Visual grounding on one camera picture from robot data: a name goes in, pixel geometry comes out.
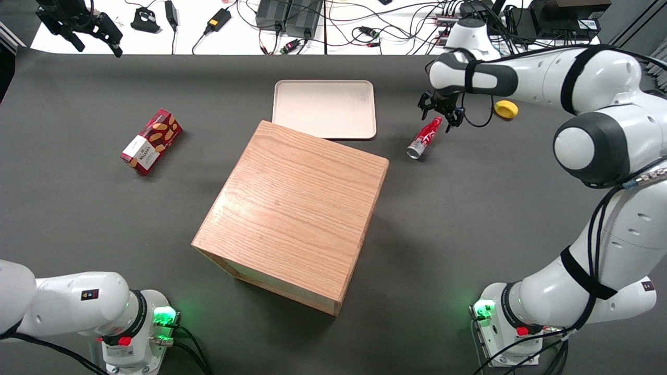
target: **wood grain surface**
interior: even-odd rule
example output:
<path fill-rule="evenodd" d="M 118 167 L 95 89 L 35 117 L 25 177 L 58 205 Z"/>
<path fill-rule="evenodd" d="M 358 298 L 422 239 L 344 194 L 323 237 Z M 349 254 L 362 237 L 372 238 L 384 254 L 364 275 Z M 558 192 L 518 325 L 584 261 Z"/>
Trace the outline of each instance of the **wood grain surface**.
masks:
<path fill-rule="evenodd" d="M 230 261 L 221 266 L 237 277 L 261 278 L 232 264 L 268 276 L 256 285 L 303 288 L 340 308 L 388 166 L 263 121 L 192 246 L 216 263 Z M 267 282 L 274 278 L 287 284 Z"/>

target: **red can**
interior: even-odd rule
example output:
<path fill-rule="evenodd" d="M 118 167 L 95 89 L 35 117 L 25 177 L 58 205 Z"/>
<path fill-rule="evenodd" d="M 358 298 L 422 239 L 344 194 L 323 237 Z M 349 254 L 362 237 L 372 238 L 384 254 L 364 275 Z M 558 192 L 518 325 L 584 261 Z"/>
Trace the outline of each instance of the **red can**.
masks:
<path fill-rule="evenodd" d="M 438 127 L 442 123 L 442 117 L 437 116 L 427 126 L 417 134 L 415 140 L 408 146 L 408 156 L 413 159 L 419 159 L 424 153 L 424 150 L 435 138 L 438 132 Z"/>

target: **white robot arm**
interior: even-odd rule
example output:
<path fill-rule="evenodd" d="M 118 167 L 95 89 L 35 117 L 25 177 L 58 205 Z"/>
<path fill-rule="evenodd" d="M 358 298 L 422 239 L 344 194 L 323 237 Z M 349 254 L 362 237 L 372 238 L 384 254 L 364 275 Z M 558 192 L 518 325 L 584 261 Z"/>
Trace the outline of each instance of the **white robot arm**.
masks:
<path fill-rule="evenodd" d="M 419 107 L 425 114 L 435 109 L 450 127 L 459 126 L 463 109 L 456 100 L 463 92 L 565 109 L 576 116 L 556 130 L 558 163 L 591 188 L 616 188 L 605 210 L 591 220 L 592 231 L 586 226 L 551 264 L 482 292 L 472 310 L 490 364 L 513 366 L 531 358 L 541 349 L 541 338 L 503 349 L 539 337 L 544 326 L 574 326 L 591 295 L 597 298 L 584 319 L 588 323 L 631 318 L 653 308 L 656 292 L 646 275 L 667 253 L 667 100 L 640 90 L 637 60 L 608 46 L 499 58 L 486 25 L 477 19 L 459 21 L 448 47 L 453 51 L 430 65 L 435 90 L 422 96 Z M 643 179 L 637 173 L 645 173 Z M 636 187 L 634 178 L 642 186 Z M 625 187 L 635 187 L 618 188 L 628 180 Z M 655 183 L 643 185 L 648 180 Z M 600 254 L 595 241 L 592 252 L 599 258 L 595 280 L 589 276 L 588 249 L 600 216 Z"/>
<path fill-rule="evenodd" d="M 66 333 L 94 336 L 107 370 L 156 374 L 177 314 L 155 290 L 130 290 L 113 272 L 83 272 L 35 279 L 20 264 L 0 260 L 0 338 Z"/>

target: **black table surface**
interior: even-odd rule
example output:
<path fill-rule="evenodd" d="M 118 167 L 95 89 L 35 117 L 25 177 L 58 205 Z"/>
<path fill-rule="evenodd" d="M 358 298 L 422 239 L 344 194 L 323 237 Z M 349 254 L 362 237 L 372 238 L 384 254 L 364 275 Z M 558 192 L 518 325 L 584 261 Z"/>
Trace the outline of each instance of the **black table surface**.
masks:
<path fill-rule="evenodd" d="M 441 131 L 410 159 L 405 148 L 425 124 L 416 102 L 430 86 L 428 61 L 21 50 L 0 105 L 0 258 L 37 277 L 113 271 L 132 288 L 163 292 L 217 374 L 471 374 L 468 304 L 488 284 L 551 262 L 603 192 L 554 160 L 553 134 L 569 115 L 535 105 L 520 103 L 512 122 Z M 234 280 L 189 245 L 255 127 L 271 119 L 281 79 L 367 79 L 375 89 L 377 136 L 342 143 L 390 167 L 337 318 Z M 481 122 L 489 98 L 470 95 L 466 106 Z M 119 153 L 161 107 L 186 133 L 139 177 Z M 660 291 L 667 262 L 650 276 Z M 637 318 L 586 326 L 565 374 L 664 373 L 665 320 L 659 298 Z M 49 339 L 87 355 L 81 336 Z M 0 345 L 0 364 L 3 374 L 87 373 L 25 343 Z M 197 371 L 174 348 L 162 374 Z"/>

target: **yellow sponge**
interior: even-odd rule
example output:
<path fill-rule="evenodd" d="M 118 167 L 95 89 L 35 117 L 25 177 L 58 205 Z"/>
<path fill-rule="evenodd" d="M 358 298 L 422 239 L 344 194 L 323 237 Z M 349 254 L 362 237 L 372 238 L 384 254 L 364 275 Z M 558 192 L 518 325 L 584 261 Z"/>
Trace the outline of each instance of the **yellow sponge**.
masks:
<path fill-rule="evenodd" d="M 519 107 L 509 100 L 499 100 L 494 105 L 496 113 L 504 119 L 513 119 L 519 114 Z"/>

